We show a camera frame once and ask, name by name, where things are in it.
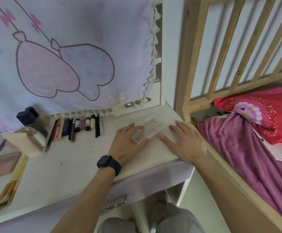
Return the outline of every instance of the pink balloon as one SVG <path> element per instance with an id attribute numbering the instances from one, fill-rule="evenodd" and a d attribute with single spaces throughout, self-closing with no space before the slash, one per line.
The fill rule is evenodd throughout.
<path id="1" fill-rule="evenodd" d="M 76 72 L 44 46 L 28 41 L 24 32 L 13 33 L 19 41 L 16 61 L 21 82 L 32 94 L 54 98 L 58 91 L 74 92 L 80 85 Z"/>

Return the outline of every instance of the purple blanket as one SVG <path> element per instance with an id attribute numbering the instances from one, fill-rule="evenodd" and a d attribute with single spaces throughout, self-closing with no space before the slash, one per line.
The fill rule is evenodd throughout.
<path id="1" fill-rule="evenodd" d="M 275 160 L 239 114 L 211 118 L 197 128 L 221 156 L 268 204 L 282 215 L 282 162 Z"/>

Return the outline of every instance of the person's left hand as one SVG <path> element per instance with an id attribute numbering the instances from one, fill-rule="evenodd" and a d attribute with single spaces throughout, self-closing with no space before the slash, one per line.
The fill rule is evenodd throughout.
<path id="1" fill-rule="evenodd" d="M 117 130 L 109 150 L 109 155 L 120 163 L 121 166 L 128 164 L 148 144 L 148 138 L 143 139 L 139 144 L 131 140 L 131 136 L 141 129 L 144 129 L 144 127 L 135 126 L 132 123 Z"/>

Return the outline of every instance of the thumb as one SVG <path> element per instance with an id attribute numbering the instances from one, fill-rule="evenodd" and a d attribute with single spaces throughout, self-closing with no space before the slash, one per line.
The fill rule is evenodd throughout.
<path id="1" fill-rule="evenodd" d="M 160 140 L 171 150 L 172 153 L 176 154 L 178 145 L 173 143 L 168 137 L 164 135 L 159 136 Z"/>
<path id="2" fill-rule="evenodd" d="M 134 150 L 135 150 L 137 153 L 139 153 L 144 147 L 147 146 L 148 142 L 149 142 L 149 139 L 148 139 L 148 138 L 143 139 L 139 144 L 137 144 L 137 145 L 135 146 Z"/>

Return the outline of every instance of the hand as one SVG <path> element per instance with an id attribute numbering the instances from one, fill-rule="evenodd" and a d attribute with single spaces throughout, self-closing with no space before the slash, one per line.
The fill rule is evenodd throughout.
<path id="1" fill-rule="evenodd" d="M 148 138 L 143 139 L 139 144 L 131 140 L 131 136 L 141 129 L 144 129 L 144 127 L 134 126 L 134 123 L 132 123 L 117 130 L 109 150 L 109 155 L 120 163 L 121 166 L 128 164 L 148 144 Z"/>
<path id="2" fill-rule="evenodd" d="M 206 146 L 203 139 L 197 136 L 193 128 L 184 122 L 176 121 L 176 126 L 170 125 L 170 129 L 177 133 L 179 143 L 175 144 L 166 136 L 161 135 L 161 141 L 181 160 L 193 163 L 206 155 Z"/>

